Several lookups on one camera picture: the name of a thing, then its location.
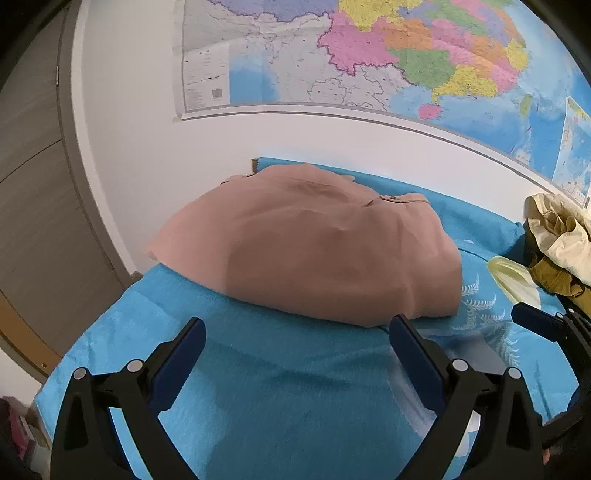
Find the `pink jacket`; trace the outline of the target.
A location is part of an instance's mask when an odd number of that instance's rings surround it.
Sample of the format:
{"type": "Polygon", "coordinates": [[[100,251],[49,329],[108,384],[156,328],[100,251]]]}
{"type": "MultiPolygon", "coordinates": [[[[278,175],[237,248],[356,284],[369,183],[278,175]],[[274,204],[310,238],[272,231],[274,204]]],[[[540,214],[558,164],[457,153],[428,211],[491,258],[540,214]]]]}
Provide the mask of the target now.
{"type": "Polygon", "coordinates": [[[374,327],[460,306],[460,252],[425,196],[308,164],[226,180],[170,217],[149,252],[217,293],[315,319],[374,327]]]}

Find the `mustard brown garment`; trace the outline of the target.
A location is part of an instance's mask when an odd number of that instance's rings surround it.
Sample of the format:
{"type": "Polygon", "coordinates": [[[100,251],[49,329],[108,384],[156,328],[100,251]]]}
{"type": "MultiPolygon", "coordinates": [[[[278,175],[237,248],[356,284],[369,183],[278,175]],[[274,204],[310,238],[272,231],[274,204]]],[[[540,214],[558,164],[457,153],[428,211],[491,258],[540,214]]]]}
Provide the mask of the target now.
{"type": "Polygon", "coordinates": [[[570,299],[581,310],[590,311],[590,287],[544,255],[534,253],[530,275],[544,290],[570,299]]]}

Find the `cream yellow garment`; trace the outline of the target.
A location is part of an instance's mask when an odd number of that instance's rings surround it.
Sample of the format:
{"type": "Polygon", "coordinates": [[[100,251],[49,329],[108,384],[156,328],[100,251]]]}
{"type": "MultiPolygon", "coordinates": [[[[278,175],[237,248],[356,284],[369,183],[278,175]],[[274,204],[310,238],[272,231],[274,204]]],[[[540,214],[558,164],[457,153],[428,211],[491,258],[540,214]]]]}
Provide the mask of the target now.
{"type": "Polygon", "coordinates": [[[555,265],[590,285],[590,215],[561,194],[538,193],[524,204],[538,249],[555,265]]]}

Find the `wooden wardrobe door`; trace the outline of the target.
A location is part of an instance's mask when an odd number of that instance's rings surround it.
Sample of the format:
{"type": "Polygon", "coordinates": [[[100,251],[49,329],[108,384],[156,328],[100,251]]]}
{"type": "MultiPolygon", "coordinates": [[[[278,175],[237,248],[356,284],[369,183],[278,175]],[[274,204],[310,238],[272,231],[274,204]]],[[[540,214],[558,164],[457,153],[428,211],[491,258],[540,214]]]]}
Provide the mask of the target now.
{"type": "Polygon", "coordinates": [[[50,2],[1,68],[1,346],[39,382],[131,283],[74,127],[80,7],[50,2]]]}

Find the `blue floral bed sheet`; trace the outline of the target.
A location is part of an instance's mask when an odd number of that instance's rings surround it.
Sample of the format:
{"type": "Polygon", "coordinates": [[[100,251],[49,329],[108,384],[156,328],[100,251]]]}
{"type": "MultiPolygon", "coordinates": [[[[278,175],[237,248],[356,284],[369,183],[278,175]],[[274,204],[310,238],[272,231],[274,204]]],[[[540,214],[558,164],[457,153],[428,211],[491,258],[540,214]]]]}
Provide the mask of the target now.
{"type": "MultiPolygon", "coordinates": [[[[436,211],[459,249],[463,284],[452,316],[399,314],[423,338],[479,372],[520,370],[541,431],[579,386],[590,389],[590,342],[580,333],[552,342],[512,320],[520,302],[566,312],[531,278],[522,225],[418,186],[318,168],[383,195],[419,193],[436,211]]],[[[436,420],[393,350],[394,317],[363,327],[291,314],[217,293],[154,260],[80,336],[37,396],[52,446],[74,370],[108,374],[145,360],[193,317],[204,321],[204,351],[158,419],[194,479],[401,479],[436,420]]],[[[122,412],[110,412],[134,479],[153,479],[122,412]]],[[[460,479],[479,427],[473,413],[442,479],[460,479]]]]}

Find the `colourful wall map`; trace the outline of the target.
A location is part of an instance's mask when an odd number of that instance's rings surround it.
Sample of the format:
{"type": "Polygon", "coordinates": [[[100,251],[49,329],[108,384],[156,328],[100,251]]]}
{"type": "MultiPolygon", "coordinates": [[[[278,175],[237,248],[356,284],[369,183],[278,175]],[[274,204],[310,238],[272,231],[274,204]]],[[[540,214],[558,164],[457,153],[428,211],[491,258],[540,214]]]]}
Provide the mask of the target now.
{"type": "Polygon", "coordinates": [[[590,85],[520,1],[179,1],[176,109],[369,110],[426,122],[590,200],[590,85]]]}

